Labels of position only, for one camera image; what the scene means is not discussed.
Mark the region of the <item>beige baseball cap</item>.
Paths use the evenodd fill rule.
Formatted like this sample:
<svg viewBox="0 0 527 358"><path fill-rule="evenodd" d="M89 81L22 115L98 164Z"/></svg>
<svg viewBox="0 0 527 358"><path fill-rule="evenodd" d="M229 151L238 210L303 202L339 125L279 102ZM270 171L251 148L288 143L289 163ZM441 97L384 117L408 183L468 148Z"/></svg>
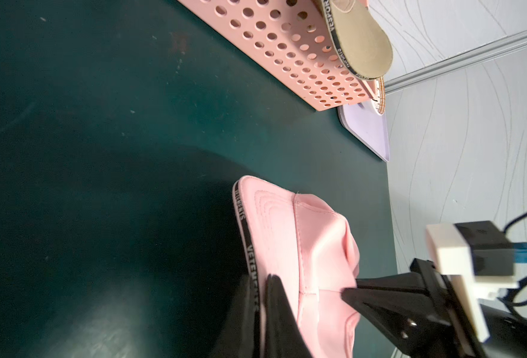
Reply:
<svg viewBox="0 0 527 358"><path fill-rule="evenodd" d="M393 62L393 49L384 30L357 0L315 1L341 63L355 77L384 77Z"/></svg>

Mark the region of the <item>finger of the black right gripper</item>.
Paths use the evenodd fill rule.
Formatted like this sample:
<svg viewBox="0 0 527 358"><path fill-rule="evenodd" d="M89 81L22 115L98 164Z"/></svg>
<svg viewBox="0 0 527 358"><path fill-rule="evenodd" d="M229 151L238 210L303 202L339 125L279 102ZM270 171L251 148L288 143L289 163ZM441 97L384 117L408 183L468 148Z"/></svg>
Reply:
<svg viewBox="0 0 527 358"><path fill-rule="evenodd" d="M422 290L344 289L341 298L410 357L431 357L443 311Z"/></svg>
<svg viewBox="0 0 527 358"><path fill-rule="evenodd" d="M387 277L362 278L356 280L356 290L359 292L392 292L416 295L428 295L429 291L421 274L408 272Z"/></svg>

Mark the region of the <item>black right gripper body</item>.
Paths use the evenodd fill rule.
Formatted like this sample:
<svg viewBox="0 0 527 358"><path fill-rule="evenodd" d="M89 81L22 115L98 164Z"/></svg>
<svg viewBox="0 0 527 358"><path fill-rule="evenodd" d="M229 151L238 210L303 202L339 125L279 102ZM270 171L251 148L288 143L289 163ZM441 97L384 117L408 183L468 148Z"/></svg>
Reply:
<svg viewBox="0 0 527 358"><path fill-rule="evenodd" d="M527 357L527 319L508 311L480 305L490 337L481 342L451 279L438 274L431 261L415 259L410 267L423 279L433 306L447 314L449 326L408 322L410 357Z"/></svg>

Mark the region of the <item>pink baseball cap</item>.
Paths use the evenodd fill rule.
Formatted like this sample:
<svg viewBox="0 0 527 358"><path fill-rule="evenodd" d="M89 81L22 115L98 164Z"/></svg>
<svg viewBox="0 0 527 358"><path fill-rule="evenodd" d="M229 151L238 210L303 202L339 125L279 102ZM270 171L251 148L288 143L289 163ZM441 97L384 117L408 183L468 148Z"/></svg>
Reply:
<svg viewBox="0 0 527 358"><path fill-rule="evenodd" d="M360 314L341 299L357 286L360 254L347 219L321 198L253 176L233 186L235 214L255 288L255 357L264 355L266 279L281 279L313 357L352 357Z"/></svg>

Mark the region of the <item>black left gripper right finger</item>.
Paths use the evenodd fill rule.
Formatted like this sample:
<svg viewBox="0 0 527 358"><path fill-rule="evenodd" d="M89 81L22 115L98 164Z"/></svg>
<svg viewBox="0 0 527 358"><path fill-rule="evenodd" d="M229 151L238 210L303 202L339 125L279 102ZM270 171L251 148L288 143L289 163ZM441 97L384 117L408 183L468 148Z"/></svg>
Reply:
<svg viewBox="0 0 527 358"><path fill-rule="evenodd" d="M266 279L266 325L264 357L312 358L300 334L281 278L270 274Z"/></svg>

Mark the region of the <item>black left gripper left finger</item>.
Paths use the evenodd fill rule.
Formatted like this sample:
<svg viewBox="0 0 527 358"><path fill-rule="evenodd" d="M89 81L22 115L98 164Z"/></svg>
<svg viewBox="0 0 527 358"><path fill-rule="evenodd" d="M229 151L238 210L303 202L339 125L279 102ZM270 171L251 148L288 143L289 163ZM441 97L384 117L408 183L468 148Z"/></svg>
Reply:
<svg viewBox="0 0 527 358"><path fill-rule="evenodd" d="M209 357L252 357L255 349L255 289L252 279L243 275L235 289L220 335Z"/></svg>

